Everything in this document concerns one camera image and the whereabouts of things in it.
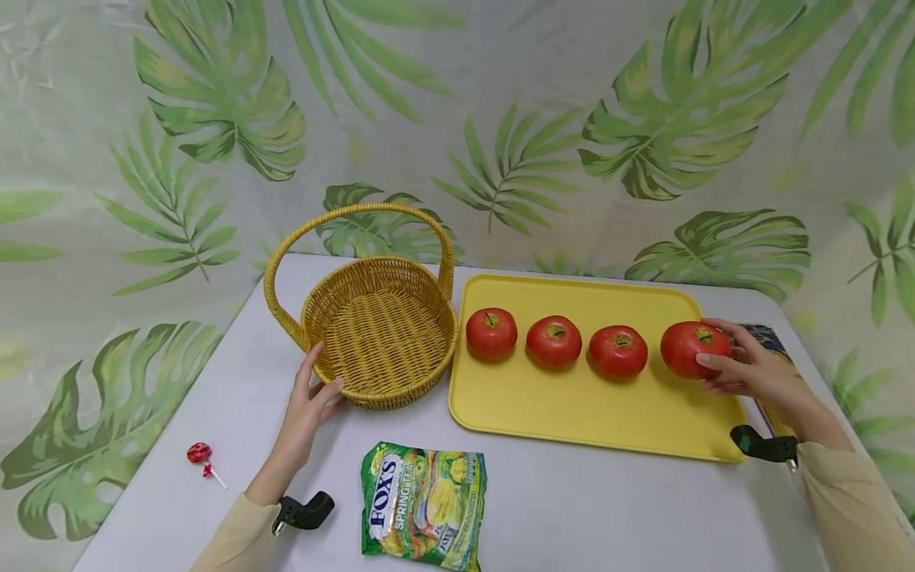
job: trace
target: colorful package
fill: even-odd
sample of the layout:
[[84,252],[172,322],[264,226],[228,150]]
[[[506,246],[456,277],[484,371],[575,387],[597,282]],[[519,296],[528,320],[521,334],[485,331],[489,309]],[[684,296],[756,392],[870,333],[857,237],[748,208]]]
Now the colorful package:
[[362,460],[362,553],[477,572],[486,463],[481,453],[381,442]]

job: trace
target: fox's candy bag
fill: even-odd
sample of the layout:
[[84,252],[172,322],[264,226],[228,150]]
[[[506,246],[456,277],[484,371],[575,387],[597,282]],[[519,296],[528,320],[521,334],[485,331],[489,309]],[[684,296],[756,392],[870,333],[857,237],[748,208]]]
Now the fox's candy bag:
[[362,553],[477,572],[486,463],[481,453],[381,442],[362,460]]

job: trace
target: sleeve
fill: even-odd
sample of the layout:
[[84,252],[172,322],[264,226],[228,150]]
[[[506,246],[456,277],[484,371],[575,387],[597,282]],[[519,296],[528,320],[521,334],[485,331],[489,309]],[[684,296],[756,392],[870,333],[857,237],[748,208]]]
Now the sleeve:
[[280,505],[258,506],[239,494],[189,572],[259,572],[276,545]]
[[833,572],[915,570],[915,545],[870,457],[798,446],[801,490]]

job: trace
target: wicker basket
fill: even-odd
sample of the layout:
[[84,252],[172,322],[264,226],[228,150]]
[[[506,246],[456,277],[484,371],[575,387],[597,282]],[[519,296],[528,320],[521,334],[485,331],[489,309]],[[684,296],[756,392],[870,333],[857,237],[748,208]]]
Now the wicker basket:
[[[442,243],[438,278],[399,256],[363,258],[321,280],[297,322],[276,301],[280,260],[306,232],[366,210],[394,210],[431,226]],[[453,283],[454,251],[435,219],[401,204],[365,203],[326,212],[286,237],[267,264],[264,295],[276,320],[303,351],[325,341],[315,366],[323,382],[342,377],[343,395],[355,405],[395,409],[432,389],[454,355],[458,318],[451,305]]]

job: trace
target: finger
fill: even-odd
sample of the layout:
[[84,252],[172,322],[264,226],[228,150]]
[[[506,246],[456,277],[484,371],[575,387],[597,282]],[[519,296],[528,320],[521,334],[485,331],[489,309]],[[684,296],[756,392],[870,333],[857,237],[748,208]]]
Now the finger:
[[319,341],[311,349],[305,359],[302,361],[302,365],[298,366],[298,372],[296,373],[296,385],[293,391],[296,391],[301,394],[307,394],[308,383],[311,381],[311,369],[315,367],[315,362],[318,361],[318,355],[320,355],[321,350],[324,349],[324,342]]
[[342,409],[346,403],[347,403],[346,399],[341,397],[334,403],[328,405],[324,409],[321,409],[321,420],[319,421],[319,423],[324,423],[325,421],[327,421],[328,419],[330,419],[331,417],[336,415],[337,412],[339,412],[339,410]]
[[723,355],[715,355],[714,353],[697,353],[695,361],[710,370],[727,373],[740,380],[746,380],[753,373],[753,366],[735,362],[730,358]]
[[749,359],[749,356],[747,355],[747,351],[744,350],[743,348],[741,348],[740,346],[735,346],[735,347],[731,348],[731,357],[734,358],[735,360],[737,360],[738,362],[743,362],[743,363],[747,363],[747,359]]
[[324,387],[315,395],[314,399],[311,400],[313,404],[317,407],[324,408],[330,403],[330,400],[339,395],[340,390],[343,389],[343,378],[338,377],[330,383],[325,383]]
[[744,379],[742,375],[737,375],[732,372],[721,372],[716,377],[709,378],[709,381],[715,383],[743,383]]
[[766,349],[759,344],[756,338],[753,337],[753,334],[749,333],[747,329],[740,324],[735,324],[733,322],[728,322],[717,318],[702,318],[702,322],[704,324],[708,324],[709,326],[714,326],[715,328],[726,331],[730,335],[734,336],[734,340],[737,342],[737,345],[746,350],[747,356],[751,360],[759,360],[766,355]]

